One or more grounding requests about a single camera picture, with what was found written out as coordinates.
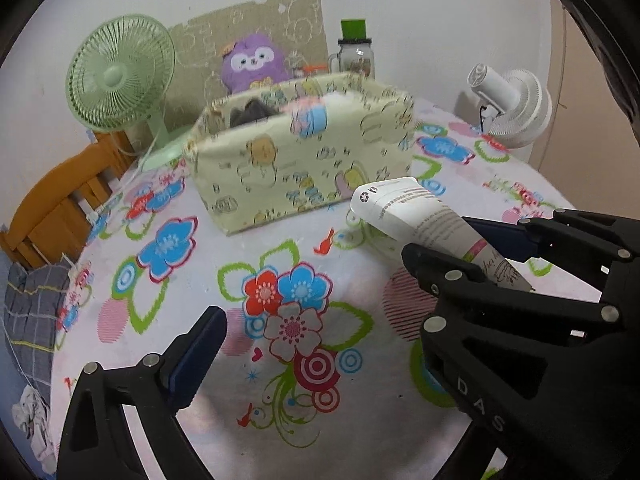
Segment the white cream tube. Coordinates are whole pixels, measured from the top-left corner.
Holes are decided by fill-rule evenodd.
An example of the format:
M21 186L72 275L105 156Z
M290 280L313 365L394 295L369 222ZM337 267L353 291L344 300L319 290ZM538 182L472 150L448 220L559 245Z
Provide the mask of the white cream tube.
M500 287L533 289L483 235L413 177L360 185L352 194L350 209L401 244L417 244L473 263Z

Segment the pink wet wipes pack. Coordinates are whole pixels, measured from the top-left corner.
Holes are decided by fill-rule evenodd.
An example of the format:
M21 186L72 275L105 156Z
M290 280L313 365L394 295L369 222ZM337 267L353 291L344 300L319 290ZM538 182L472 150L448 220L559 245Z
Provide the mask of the pink wet wipes pack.
M292 99L290 102L282 105L279 110L282 114L295 115L297 113L304 112L305 110L311 110L314 107L325 107L324 101L321 96L299 96L296 99Z

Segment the dark grey sock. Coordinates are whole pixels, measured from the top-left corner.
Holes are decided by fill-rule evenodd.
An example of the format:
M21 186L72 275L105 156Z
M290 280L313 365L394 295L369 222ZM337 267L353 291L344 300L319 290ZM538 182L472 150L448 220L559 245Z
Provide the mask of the dark grey sock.
M243 108L234 108L230 113L230 127L235 128L249 122L258 122L271 116L279 115L279 112L258 99L251 99Z

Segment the crumpled white cloth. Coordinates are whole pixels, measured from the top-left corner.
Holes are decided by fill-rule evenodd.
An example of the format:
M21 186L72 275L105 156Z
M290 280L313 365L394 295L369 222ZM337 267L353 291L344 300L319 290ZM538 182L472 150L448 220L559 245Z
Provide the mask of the crumpled white cloth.
M50 408L37 389L26 386L20 400L12 405L14 425L25 435L32 454L47 476L56 473L56 451L49 434Z

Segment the grey plaid blanket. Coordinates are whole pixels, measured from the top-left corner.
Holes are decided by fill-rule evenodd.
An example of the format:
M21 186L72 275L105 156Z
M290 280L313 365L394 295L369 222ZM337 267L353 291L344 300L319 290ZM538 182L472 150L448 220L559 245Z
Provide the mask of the grey plaid blanket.
M51 394L56 321L70 284L69 273L64 261L32 270L14 262L6 280L6 344L17 369L46 401Z

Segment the white standing fan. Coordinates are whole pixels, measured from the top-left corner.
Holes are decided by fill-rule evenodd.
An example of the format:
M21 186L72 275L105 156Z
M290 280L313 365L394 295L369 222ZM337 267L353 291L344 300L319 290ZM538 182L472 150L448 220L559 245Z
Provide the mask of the white standing fan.
M552 99L546 86L529 70L509 70L500 75L478 63L469 72L468 84L494 110L487 132L506 148L526 148L547 129Z

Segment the wooden chair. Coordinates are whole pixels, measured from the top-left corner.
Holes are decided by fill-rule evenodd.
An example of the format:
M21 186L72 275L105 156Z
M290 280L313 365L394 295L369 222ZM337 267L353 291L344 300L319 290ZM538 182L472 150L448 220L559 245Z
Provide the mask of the wooden chair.
M126 133L97 133L96 142L55 166L27 193L1 233L3 252L27 269L63 258L76 261L91 231L81 206L105 205L113 194L110 181L135 160Z

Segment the floral tablecloth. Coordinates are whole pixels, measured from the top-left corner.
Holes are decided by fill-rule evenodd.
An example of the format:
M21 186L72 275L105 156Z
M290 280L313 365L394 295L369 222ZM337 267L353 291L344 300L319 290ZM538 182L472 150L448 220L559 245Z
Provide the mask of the floral tablecloth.
M62 479L158 479L116 375L190 390L172 424L217 479L431 478L466 418L424 366L435 299L348 203L228 235L183 162L134 179L96 224L62 313L51 431Z

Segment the glass jar with green lid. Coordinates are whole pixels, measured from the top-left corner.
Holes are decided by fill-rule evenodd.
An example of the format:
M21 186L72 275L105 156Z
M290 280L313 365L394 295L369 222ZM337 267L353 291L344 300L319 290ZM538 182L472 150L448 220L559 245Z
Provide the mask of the glass jar with green lid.
M374 54L366 21L341 20L341 31L342 36L337 40L338 51L328 57L329 72L353 72L373 77Z

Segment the cream cartoon fabric storage box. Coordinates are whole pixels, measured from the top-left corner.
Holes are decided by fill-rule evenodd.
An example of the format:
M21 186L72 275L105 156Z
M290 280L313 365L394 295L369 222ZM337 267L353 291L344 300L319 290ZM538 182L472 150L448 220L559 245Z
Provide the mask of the cream cartoon fabric storage box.
M321 96L326 106L280 112L299 96ZM279 115L231 128L231 111L251 99ZM292 79L211 102L183 154L213 222L233 234L348 200L363 183L405 177L413 111L410 93L371 77Z

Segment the clear cup with cotton swabs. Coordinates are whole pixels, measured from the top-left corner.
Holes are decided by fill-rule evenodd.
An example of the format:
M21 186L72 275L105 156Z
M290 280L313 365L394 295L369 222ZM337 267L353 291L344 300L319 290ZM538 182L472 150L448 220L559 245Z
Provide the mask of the clear cup with cotton swabs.
M291 72L295 78L323 75L328 71L326 64L309 64L301 56L291 60Z

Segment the green desk fan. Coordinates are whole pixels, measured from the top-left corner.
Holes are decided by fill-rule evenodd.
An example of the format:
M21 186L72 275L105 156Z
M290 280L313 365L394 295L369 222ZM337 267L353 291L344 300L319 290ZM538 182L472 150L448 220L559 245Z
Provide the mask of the green desk fan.
M176 50L168 29L152 16L127 14L101 24L81 43L68 66L70 111L100 133L144 122L153 136L141 169L168 164L183 154L187 126L169 131L162 104L175 73Z

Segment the cartoon patterned cardboard panel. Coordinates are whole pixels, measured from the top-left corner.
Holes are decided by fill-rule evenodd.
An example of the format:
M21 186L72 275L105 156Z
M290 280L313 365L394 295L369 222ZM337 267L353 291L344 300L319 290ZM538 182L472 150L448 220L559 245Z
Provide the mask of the cartoon patterned cardboard panel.
M204 107L228 94L222 52L249 34L265 35L282 50L285 66L326 62L328 43L321 0L265 0L202 14L169 29L176 49L174 76L164 97L169 130L192 125Z

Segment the purple plush toy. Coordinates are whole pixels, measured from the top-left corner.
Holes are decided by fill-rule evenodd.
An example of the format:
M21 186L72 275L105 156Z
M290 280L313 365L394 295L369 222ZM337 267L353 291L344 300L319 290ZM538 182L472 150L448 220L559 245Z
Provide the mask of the purple plush toy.
M292 78L285 66L283 51L263 34L250 34L236 40L224 49L221 57L221 80L231 94L269 87Z

